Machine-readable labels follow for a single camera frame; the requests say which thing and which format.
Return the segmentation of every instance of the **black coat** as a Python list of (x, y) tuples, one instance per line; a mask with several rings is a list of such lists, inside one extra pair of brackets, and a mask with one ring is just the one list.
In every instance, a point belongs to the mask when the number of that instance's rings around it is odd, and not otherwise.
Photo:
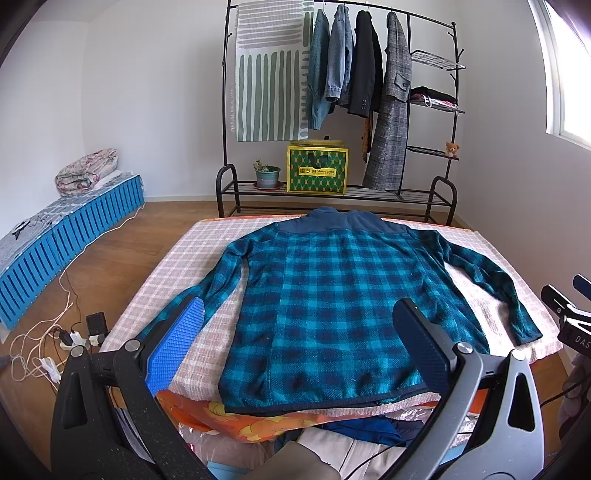
[(369, 12), (357, 14), (355, 35), (349, 113), (367, 118), (370, 111), (379, 112), (384, 82), (382, 49)]

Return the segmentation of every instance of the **metal screw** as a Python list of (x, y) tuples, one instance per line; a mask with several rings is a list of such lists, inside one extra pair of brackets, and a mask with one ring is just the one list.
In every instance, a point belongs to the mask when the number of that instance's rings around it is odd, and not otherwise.
[(84, 347), (82, 345), (76, 345), (71, 351), (70, 351), (70, 355), (73, 357), (79, 357), (82, 356), (82, 354), (84, 353)]
[(125, 344), (125, 349), (128, 352), (137, 352), (139, 350), (140, 345), (141, 343), (139, 342), (139, 340), (136, 340), (134, 338)]
[(513, 358), (515, 360), (519, 360), (519, 361), (525, 360), (525, 353), (523, 353), (521, 350), (512, 350), (511, 355), (513, 355)]
[(461, 353), (465, 353), (466, 355), (469, 353), (472, 353), (474, 351), (474, 349), (472, 348), (472, 345), (470, 345), (468, 342), (460, 342), (457, 344), (457, 349), (459, 352)]

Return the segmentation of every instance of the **white cable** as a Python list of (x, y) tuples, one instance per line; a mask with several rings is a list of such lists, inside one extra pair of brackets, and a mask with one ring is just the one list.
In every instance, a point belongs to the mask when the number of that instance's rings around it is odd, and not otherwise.
[[(16, 382), (22, 382), (23, 380), (25, 380), (28, 377), (34, 377), (34, 378), (41, 378), (41, 377), (45, 377), (47, 379), (47, 381), (51, 384), (51, 386), (57, 391), (57, 387), (55, 386), (55, 384), (51, 381), (50, 377), (46, 374), (46, 372), (44, 371), (43, 366), (41, 365), (41, 347), (43, 346), (43, 343), (45, 341), (45, 338), (47, 335), (50, 335), (52, 338), (56, 338), (54, 337), (50, 332), (55, 329), (55, 328), (59, 328), (60, 330), (63, 330), (61, 328), (61, 326), (59, 325), (59, 321), (61, 320), (61, 318), (66, 314), (66, 312), (68, 310), (70, 310), (70, 308), (72, 307), (72, 305), (74, 305), (73, 302), (70, 301), (70, 295), (72, 294), (72, 292), (70, 292), (70, 290), (66, 290), (64, 288), (64, 285), (62, 285), (61, 283), (61, 278), (64, 276), (64, 274), (66, 273), (66, 270), (68, 268), (70, 268), (70, 265), (72, 265), (76, 259), (78, 259), (79, 256), (81, 256), (85, 251), (86, 248), (89, 245), (92, 245), (93, 243), (95, 243), (100, 237), (102, 237), (103, 235), (105, 235), (106, 233), (110, 233), (110, 232), (114, 232), (115, 230), (119, 230), (120, 228), (122, 228), (127, 222), (129, 222), (130, 220), (133, 220), (134, 218), (136, 218), (138, 216), (138, 213), (140, 210), (143, 210), (144, 206), (142, 205), (141, 207), (139, 207), (136, 211), (135, 214), (133, 215), (133, 217), (129, 217), (128, 219), (126, 219), (121, 225), (119, 225), (118, 227), (112, 228), (111, 230), (107, 230), (106, 232), (101, 233), (98, 237), (96, 237), (92, 242), (88, 243), (83, 249), (82, 252), (80, 252), (78, 255), (76, 255), (72, 261), (70, 261), (70, 263), (68, 263), (66, 265), (66, 267), (64, 268), (64, 270), (61, 272), (59, 278), (57, 279), (57, 282), (59, 283), (61, 289), (63, 291), (65, 291), (68, 294), (68, 298), (66, 300), (66, 307), (64, 308), (64, 310), (55, 318), (51, 319), (51, 320), (41, 320), (40, 322), (36, 323), (33, 327), (31, 327), (29, 329), (29, 331), (27, 333), (21, 333), (20, 335), (17, 335), (13, 340), (12, 343), (10, 344), (10, 348), (8, 351), (8, 354), (11, 357), (11, 368), (10, 368), (10, 373), (11, 373), (11, 377), (14, 381)], [(38, 337), (32, 337), (30, 334), (31, 332), (36, 329), (39, 325), (41, 325), (42, 323), (47, 323), (47, 322), (51, 322), (51, 325), (43, 332), (43, 334)], [(21, 345), (21, 350), (17, 355), (13, 355), (12, 354), (12, 347), (14, 346), (15, 342), (19, 339), (22, 338), (22, 345)], [(38, 342), (35, 344), (35, 346), (29, 351), (27, 357), (25, 358), (24, 356), (24, 349), (25, 349), (25, 343), (27, 341), (27, 339), (32, 340), (34, 342)], [(33, 356), (33, 352), (37, 350), (37, 356)], [(21, 364), (22, 370), (23, 370), (23, 375), (22, 377), (17, 378), (15, 376), (15, 372), (14, 372), (14, 364), (15, 362), (19, 362)], [(62, 366), (63, 364), (65, 364), (66, 361), (64, 360), (63, 362), (60, 362), (59, 364), (57, 364), (57, 367)]]

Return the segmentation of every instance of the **blue sweater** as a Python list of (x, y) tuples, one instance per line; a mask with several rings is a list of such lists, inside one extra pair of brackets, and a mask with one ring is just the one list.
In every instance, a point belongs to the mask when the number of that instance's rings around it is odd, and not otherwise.
[(425, 392), (392, 324), (410, 298), (454, 342), (480, 353), (488, 342), (444, 263), (506, 302), (518, 344), (541, 337), (509, 275), (435, 230), (413, 230), (369, 212), (322, 207), (272, 223), (228, 245), (217, 266), (187, 294), (203, 299), (208, 321), (249, 273), (236, 333), (219, 383), (227, 412), (271, 415), (386, 403)]

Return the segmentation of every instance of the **checkered bedsheet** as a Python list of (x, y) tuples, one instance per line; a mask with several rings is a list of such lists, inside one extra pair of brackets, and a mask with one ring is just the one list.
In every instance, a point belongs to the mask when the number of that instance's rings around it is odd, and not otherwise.
[[(116, 350), (133, 338), (166, 304), (187, 287), (195, 285), (216, 265), (226, 246), (234, 240), (269, 223), (293, 218), (276, 216), (266, 218), (230, 218), (196, 223), (168, 252), (135, 295), (101, 351)], [(557, 340), (558, 327), (525, 281), (509, 262), (477, 232), (445, 226), (426, 225), (404, 220), (392, 220), (416, 229), (436, 229), (448, 241), (470, 248), (490, 258), (513, 279), (521, 303), (526, 307), (543, 337), (518, 347), (530, 362), (556, 353), (562, 348)], [(453, 282), (465, 296), (474, 311), (489, 342), (491, 355), (505, 356), (514, 348), (508, 328), (508, 307), (474, 285), (465, 272), (446, 266)], [(193, 400), (219, 401), (217, 384), (222, 374), (228, 350), (232, 343), (241, 299), (246, 286), (246, 267), (236, 290), (222, 304), (210, 322), (199, 333), (179, 367), (169, 390)], [(400, 410), (426, 401), (438, 400), (437, 394), (427, 393), (408, 398), (396, 404), (366, 408), (331, 408), (311, 412), (341, 416), (348, 414), (379, 415)]]

